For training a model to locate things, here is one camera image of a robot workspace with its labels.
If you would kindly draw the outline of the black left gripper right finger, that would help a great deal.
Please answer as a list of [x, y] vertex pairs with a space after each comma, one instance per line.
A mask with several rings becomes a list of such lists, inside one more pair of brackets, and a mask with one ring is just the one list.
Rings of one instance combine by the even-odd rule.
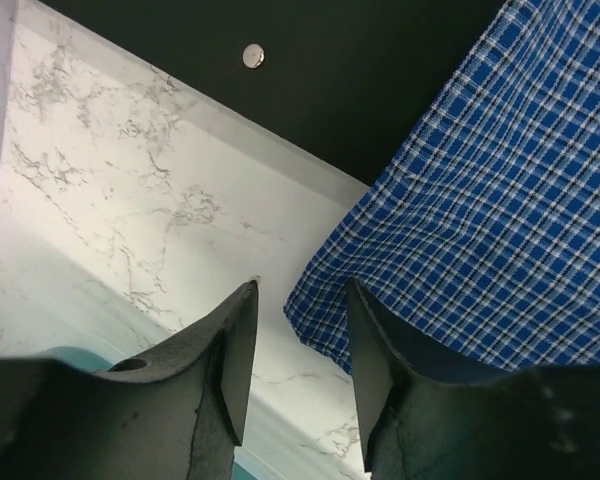
[[375, 479], [600, 479], [600, 366], [508, 372], [347, 286], [365, 470]]

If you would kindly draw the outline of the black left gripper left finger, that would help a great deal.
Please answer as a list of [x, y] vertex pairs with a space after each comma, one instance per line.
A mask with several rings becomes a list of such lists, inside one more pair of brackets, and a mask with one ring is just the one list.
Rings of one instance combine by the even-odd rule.
[[0, 479], [227, 479], [244, 438], [258, 284], [107, 371], [0, 359]]

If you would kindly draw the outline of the blue checkered long sleeve shirt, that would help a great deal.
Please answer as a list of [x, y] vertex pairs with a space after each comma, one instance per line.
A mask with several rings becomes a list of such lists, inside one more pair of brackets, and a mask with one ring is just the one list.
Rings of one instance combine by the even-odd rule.
[[284, 305], [352, 368], [346, 286], [506, 370], [600, 365], [600, 1], [509, 1]]

